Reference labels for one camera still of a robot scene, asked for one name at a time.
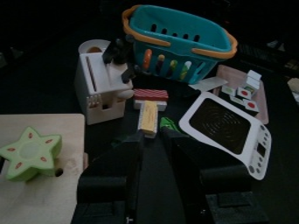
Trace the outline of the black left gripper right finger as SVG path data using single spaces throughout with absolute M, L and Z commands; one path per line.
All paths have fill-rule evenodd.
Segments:
M 246 166 L 182 132 L 161 128 L 187 224 L 270 224 Z

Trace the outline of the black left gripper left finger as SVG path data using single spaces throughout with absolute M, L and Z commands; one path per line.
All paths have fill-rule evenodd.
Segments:
M 138 131 L 88 165 L 79 177 L 71 224 L 137 224 L 143 147 Z

